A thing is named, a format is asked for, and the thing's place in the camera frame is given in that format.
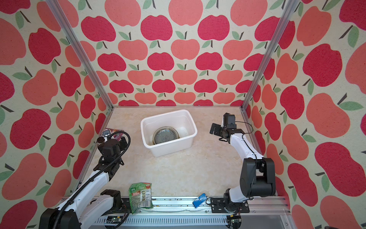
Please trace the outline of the clear textured glass plate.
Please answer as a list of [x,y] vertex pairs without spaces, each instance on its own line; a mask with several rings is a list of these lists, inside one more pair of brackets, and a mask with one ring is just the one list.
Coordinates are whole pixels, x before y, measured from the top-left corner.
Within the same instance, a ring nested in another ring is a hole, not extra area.
[[179,134],[176,129],[172,127],[161,127],[153,134],[153,144],[161,144],[169,141],[179,139]]

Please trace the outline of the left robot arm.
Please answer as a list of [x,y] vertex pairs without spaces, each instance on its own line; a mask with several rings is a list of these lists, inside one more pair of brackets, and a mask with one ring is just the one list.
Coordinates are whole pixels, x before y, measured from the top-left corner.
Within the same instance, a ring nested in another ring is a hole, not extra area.
[[125,131],[117,131],[106,140],[99,137],[98,142],[102,155],[93,173],[67,200],[54,209],[46,209],[40,218],[41,229],[88,229],[100,216],[122,213],[114,226],[117,229],[128,219],[130,210],[124,206],[119,191],[106,189],[98,198],[95,195],[124,165],[122,156],[131,144],[131,137]]

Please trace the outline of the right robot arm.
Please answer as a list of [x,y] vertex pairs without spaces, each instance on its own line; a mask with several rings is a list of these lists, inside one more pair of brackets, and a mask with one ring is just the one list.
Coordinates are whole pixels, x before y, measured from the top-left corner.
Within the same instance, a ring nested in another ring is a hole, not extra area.
[[239,186],[228,189],[224,194],[226,205],[244,203],[254,197],[269,197],[276,193],[275,164],[261,155],[236,125],[222,126],[213,123],[210,134],[219,136],[220,141],[229,143],[241,157],[243,164]]

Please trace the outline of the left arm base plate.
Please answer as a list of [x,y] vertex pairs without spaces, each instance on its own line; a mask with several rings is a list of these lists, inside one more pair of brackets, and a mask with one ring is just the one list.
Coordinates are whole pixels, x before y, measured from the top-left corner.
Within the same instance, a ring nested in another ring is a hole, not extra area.
[[130,201],[128,198],[114,198],[112,208],[107,210],[103,215],[117,214],[117,213],[131,213]]

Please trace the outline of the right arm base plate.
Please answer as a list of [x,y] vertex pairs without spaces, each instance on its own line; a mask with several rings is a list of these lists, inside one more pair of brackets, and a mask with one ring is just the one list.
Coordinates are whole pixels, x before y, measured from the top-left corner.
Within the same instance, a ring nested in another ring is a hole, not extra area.
[[236,213],[250,212],[247,201],[234,203],[225,198],[213,198],[213,197],[209,197],[206,201],[207,205],[211,207],[212,213],[236,214]]

